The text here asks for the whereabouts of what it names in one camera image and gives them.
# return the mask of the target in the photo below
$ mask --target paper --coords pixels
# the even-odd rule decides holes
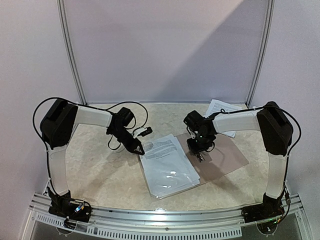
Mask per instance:
[[[194,187],[199,175],[172,134],[144,144],[140,156],[150,193],[164,198]]]
[[[221,109],[224,109],[226,112],[233,112],[233,111],[241,110],[242,107],[234,106],[232,104],[225,103],[223,101],[212,99],[204,117],[207,118],[213,113],[220,112]],[[236,136],[236,131],[226,131],[226,132],[223,132],[223,134],[231,138],[234,138]]]

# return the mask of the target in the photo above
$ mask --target white arm segment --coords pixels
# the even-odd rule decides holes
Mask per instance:
[[[256,130],[260,131],[256,111],[245,111],[232,114],[219,114],[213,120],[217,133],[228,131]]]
[[[108,127],[111,123],[111,119],[112,115],[110,112],[88,108],[84,106],[78,106],[74,124],[86,124]],[[50,146],[48,146],[51,182],[56,193],[60,196],[66,194],[69,191],[66,176],[67,146],[68,144],[60,147],[55,147],[54,149],[51,149]]]
[[[112,115],[108,111],[78,106],[74,124],[97,125],[109,127]]]
[[[66,176],[66,149],[68,145],[49,148],[49,170],[54,190],[60,196],[69,191]]]
[[[281,196],[284,190],[284,179],[286,174],[287,156],[273,155],[268,152],[269,173],[268,185],[265,194],[273,199]]]
[[[213,120],[213,126],[218,133],[227,131],[256,130],[260,132],[260,126],[255,111],[245,111],[232,114],[219,114]],[[287,156],[273,155],[268,152],[269,172],[268,184],[265,194],[277,199],[283,192],[286,173]]]

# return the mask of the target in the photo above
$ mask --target vertical metal pole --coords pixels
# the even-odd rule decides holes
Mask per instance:
[[[75,61],[75,56],[74,56],[74,52],[72,49],[70,34],[69,34],[69,30],[68,30],[68,23],[67,23],[66,8],[65,8],[64,0],[57,0],[57,5],[58,5],[58,11],[59,11],[59,15],[60,15],[60,22],[61,22],[62,35],[63,35],[63,39],[64,39],[65,49],[66,49],[66,53],[67,53],[67,56],[69,59],[71,72],[73,75],[73,80],[74,80],[74,83],[76,86],[76,90],[79,94],[81,103],[87,104],[88,102],[87,102],[87,99],[85,96],[83,86],[80,81],[80,77],[79,77],[79,73],[78,73],[77,65],[76,65],[76,61]]]
[[[262,33],[262,40],[261,40],[261,45],[260,45],[260,53],[259,53],[259,57],[258,57],[258,62],[255,67],[254,77],[253,77],[252,84],[251,84],[251,87],[250,87],[250,90],[249,90],[249,93],[247,95],[246,102],[245,102],[245,104],[248,107],[251,105],[252,99],[254,97],[255,90],[257,87],[257,83],[258,83],[258,79],[259,79],[260,72],[262,69],[262,65],[263,65],[263,61],[264,61],[264,57],[265,57],[265,53],[266,53],[266,49],[267,49],[268,38],[269,38],[269,34],[270,34],[270,27],[271,27],[272,15],[273,15],[273,11],[274,11],[274,5],[275,5],[275,0],[268,0],[268,8],[267,8],[267,12],[265,15],[264,30]]]

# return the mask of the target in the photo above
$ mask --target metal frame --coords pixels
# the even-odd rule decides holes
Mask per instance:
[[[263,29],[262,38],[261,38],[258,61],[257,61],[256,67],[255,67],[251,87],[249,89],[249,92],[248,92],[248,95],[247,95],[246,101],[245,101],[245,104],[247,106],[249,106],[252,102],[252,98],[254,96],[257,82],[258,82],[258,78],[259,78],[259,75],[261,72],[264,56],[266,53],[267,42],[268,42],[271,21],[272,21],[272,15],[273,15],[273,10],[274,10],[274,3],[275,3],[275,0],[268,0],[268,8],[267,8],[267,11],[265,14],[264,29]],[[65,43],[65,49],[66,49],[67,56],[68,56],[68,59],[70,62],[70,68],[72,71],[74,83],[75,83],[78,95],[80,97],[81,103],[87,105],[89,102],[86,99],[85,91],[84,91],[83,85],[81,83],[80,75],[79,75],[79,72],[77,69],[77,64],[75,61],[75,55],[74,55],[73,48],[72,48],[70,33],[69,33],[69,29],[68,29],[65,1],[64,0],[57,0],[57,5],[58,5],[58,10],[59,10],[59,15],[60,15],[61,28],[62,28],[62,34],[63,34],[63,38],[64,38],[64,43]]]
[[[275,0],[268,0],[268,8],[267,8],[266,15],[265,15],[264,30],[262,33],[262,40],[261,40],[261,45],[260,45],[260,53],[259,53],[259,57],[258,57],[258,62],[255,67],[254,77],[253,77],[251,87],[250,87],[250,90],[249,90],[249,93],[248,93],[248,96],[247,96],[246,102],[245,102],[247,107],[251,105],[251,102],[253,100],[253,97],[254,97],[254,94],[256,91],[256,87],[257,87],[257,83],[258,83],[258,79],[260,76],[260,72],[262,69],[263,61],[265,58],[268,38],[269,38],[269,34],[270,34],[272,16],[273,16],[273,12],[274,12],[274,6],[275,6]]]
[[[285,210],[286,202],[282,201]],[[48,213],[51,199],[34,194],[31,214],[23,240],[30,239],[35,221],[65,229],[64,219]],[[114,240],[222,240],[240,237],[245,223],[241,208],[231,207],[199,211],[146,211],[94,206],[89,223],[78,222],[74,232]],[[298,218],[303,239],[312,240],[309,225],[299,195],[291,197],[289,214]]]
[[[74,52],[73,52],[73,48],[72,48],[72,44],[71,44],[64,0],[57,0],[57,5],[58,5],[59,16],[60,16],[61,29],[62,29],[62,35],[63,35],[63,39],[64,39],[64,44],[65,44],[65,49],[66,49],[66,53],[67,53],[67,56],[69,59],[70,68],[71,68],[71,72],[73,75],[75,87],[78,92],[81,103],[86,105],[87,99],[86,99],[86,95],[84,92],[84,88],[83,88],[81,80],[80,80],[80,76],[79,76],[79,72],[77,69],[75,56],[74,56]]]

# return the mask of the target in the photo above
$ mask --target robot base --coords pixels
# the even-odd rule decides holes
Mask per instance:
[[[75,212],[79,207],[79,203],[71,198],[70,191],[63,196],[55,195],[48,189],[49,197],[51,198],[51,205],[49,213],[59,217],[69,217],[70,220],[88,223],[91,217],[92,208],[84,205],[80,211]]]
[[[244,218],[244,222],[251,223],[282,215],[285,212],[281,201],[283,195],[282,193],[280,197],[274,199],[264,194],[261,204],[242,208],[241,215]]]

